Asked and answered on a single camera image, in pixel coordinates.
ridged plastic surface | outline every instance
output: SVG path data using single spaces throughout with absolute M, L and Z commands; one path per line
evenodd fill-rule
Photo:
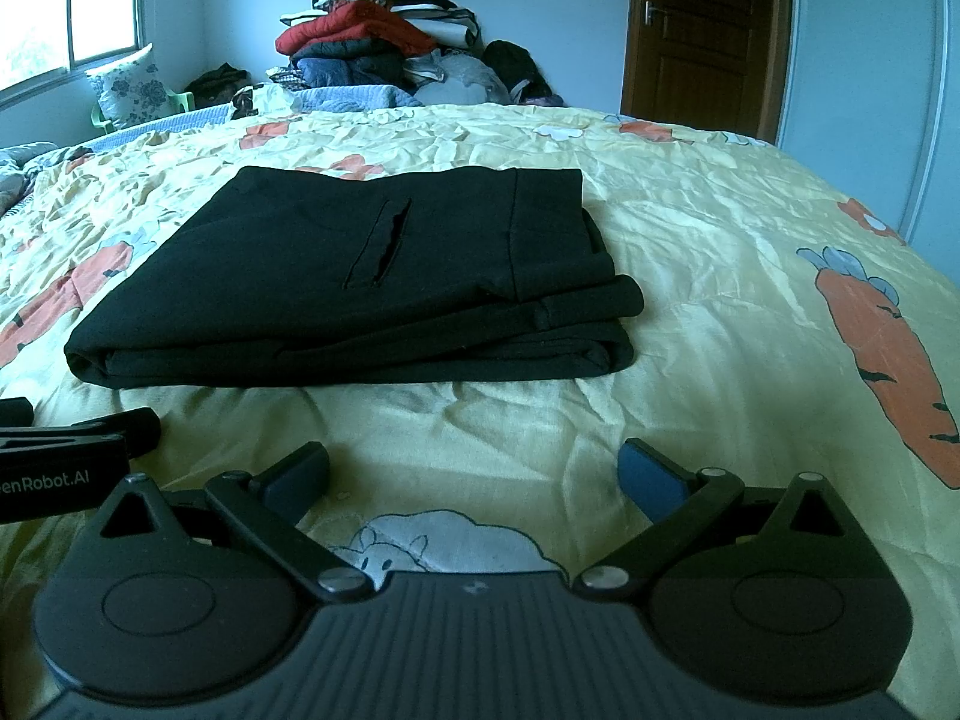
M 666 659 L 627 605 L 572 595 L 552 572 L 392 575 L 320 611 L 275 668 L 215 699 L 119 707 L 69 693 L 42 720 L 908 720 L 889 696 L 771 707 Z

blue blanket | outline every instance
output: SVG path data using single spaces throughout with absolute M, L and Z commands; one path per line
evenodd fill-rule
M 419 100 L 395 86 L 336 86 L 322 89 L 306 89 L 294 93 L 301 99 L 301 110 L 328 111 L 328 113 L 356 113 L 380 108 L 407 108 L 422 105 Z M 199 111 L 168 116 L 137 127 L 121 129 L 84 143 L 93 151 L 109 151 L 117 146 L 139 138 L 147 132 L 182 132 L 184 129 L 203 127 L 205 124 L 223 124 L 229 116 L 228 104 L 202 108 Z

yellow bedsheet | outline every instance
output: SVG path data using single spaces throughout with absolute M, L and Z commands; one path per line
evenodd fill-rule
M 584 205 L 644 291 L 624 322 L 637 360 L 503 384 L 110 391 L 73 378 L 61 348 L 83 312 L 244 165 L 344 180 L 579 167 Z M 151 406 L 160 448 L 134 465 L 167 488 L 320 440 L 332 488 L 301 528 L 378 581 L 384 566 L 578 572 L 649 524 L 617 488 L 626 437 L 748 485 L 820 471 L 913 608 L 891 693 L 923 720 L 960 712 L 960 293 L 772 146 L 579 109 L 242 119 L 47 170 L 32 204 L 0 221 L 0 258 L 0 396 L 30 399 L 35 424 Z M 8 720 L 56 695 L 29 610 L 84 521 L 0 527 Z

floral pillow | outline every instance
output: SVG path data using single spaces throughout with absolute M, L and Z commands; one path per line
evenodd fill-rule
M 86 72 L 93 91 L 97 93 L 100 110 L 117 129 L 145 124 L 178 112 L 167 98 L 167 90 L 157 75 L 152 44 L 133 55 Z

black pants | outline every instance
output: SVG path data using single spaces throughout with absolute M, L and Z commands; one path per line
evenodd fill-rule
M 597 376 L 643 307 L 579 170 L 347 181 L 243 167 L 74 329 L 103 386 Z

